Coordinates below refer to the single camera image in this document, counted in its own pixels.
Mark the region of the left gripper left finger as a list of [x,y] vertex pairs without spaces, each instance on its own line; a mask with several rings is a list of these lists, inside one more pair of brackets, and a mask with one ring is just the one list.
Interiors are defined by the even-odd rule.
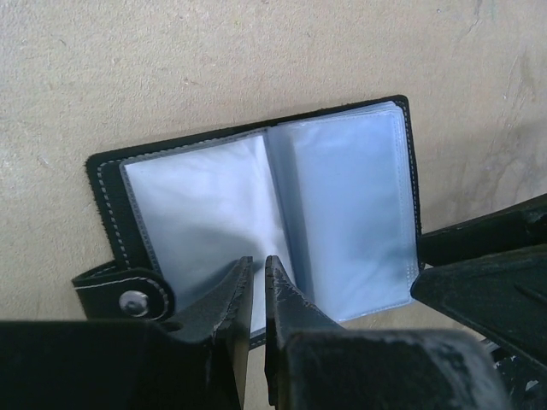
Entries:
[[253,258],[228,265],[206,295],[170,319],[185,345],[185,404],[196,409],[244,406],[253,306]]

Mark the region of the black leather card holder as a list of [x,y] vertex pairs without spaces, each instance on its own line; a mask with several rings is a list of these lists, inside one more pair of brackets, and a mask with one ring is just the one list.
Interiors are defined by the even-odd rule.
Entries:
[[423,265],[405,96],[96,153],[85,170],[114,256],[74,278],[88,319],[171,319],[244,256],[253,346],[269,256],[338,323],[412,302]]

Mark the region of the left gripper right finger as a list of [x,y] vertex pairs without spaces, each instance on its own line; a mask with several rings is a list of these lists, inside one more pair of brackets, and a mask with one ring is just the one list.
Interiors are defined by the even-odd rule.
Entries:
[[268,400],[273,406],[337,406],[341,383],[330,357],[349,332],[310,302],[280,258],[266,260]]

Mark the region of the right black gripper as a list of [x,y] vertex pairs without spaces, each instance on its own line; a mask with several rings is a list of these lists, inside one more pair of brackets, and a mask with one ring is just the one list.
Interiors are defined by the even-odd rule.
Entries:
[[418,239],[419,259],[432,268],[415,280],[412,296],[486,338],[511,401],[546,399],[545,243],[545,200]]

